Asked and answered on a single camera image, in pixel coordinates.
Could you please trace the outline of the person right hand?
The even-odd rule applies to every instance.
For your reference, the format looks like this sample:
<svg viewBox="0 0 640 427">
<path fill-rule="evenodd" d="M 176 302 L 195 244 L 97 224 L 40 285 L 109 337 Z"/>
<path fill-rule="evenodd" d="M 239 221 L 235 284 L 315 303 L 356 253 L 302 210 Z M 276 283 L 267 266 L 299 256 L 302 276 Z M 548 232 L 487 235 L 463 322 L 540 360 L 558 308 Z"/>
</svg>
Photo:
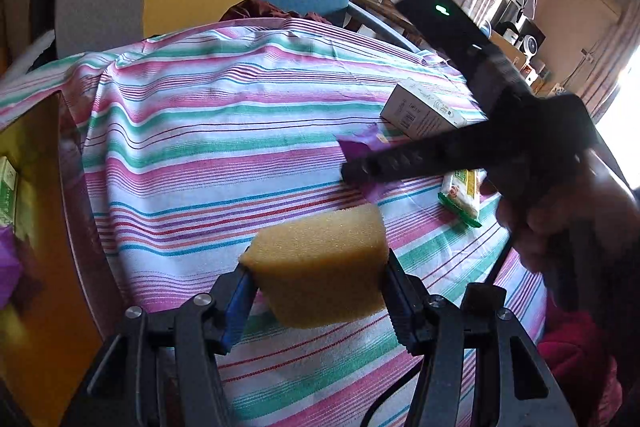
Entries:
<svg viewBox="0 0 640 427">
<path fill-rule="evenodd" d="M 529 272 L 544 277 L 554 298 L 564 256 L 574 262 L 579 306 L 612 317 L 639 295 L 639 199 L 595 150 L 587 150 L 573 180 L 552 189 L 524 213 L 502 196 L 496 218 L 515 236 Z"/>
</svg>

